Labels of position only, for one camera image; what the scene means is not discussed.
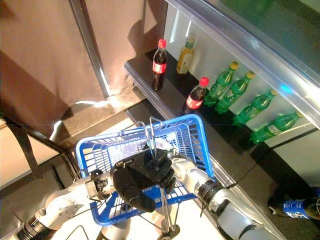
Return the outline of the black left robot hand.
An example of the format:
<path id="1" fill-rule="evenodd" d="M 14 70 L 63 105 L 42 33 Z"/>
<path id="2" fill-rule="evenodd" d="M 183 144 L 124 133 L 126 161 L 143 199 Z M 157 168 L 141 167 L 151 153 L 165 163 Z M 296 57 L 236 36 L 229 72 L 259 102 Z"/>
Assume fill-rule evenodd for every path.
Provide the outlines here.
<path id="1" fill-rule="evenodd" d="M 136 209 L 153 212 L 156 202 L 143 193 L 144 189 L 159 185 L 169 194 L 176 183 L 175 171 L 169 152 L 156 150 L 152 157 L 150 149 L 118 161 L 111 169 L 113 186 L 124 202 Z"/>

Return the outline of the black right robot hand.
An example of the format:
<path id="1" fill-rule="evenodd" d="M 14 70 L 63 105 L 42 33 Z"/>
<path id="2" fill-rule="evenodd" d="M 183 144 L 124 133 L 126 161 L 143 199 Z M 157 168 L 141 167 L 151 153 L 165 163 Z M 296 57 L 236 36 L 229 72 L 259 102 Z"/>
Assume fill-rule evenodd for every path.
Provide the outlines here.
<path id="1" fill-rule="evenodd" d="M 163 138 L 156 138 L 155 139 L 155 148 L 159 150 L 165 150 L 169 152 L 170 155 L 173 155 L 176 153 L 176 148 L 174 145 L 170 144 L 168 141 L 166 141 Z"/>

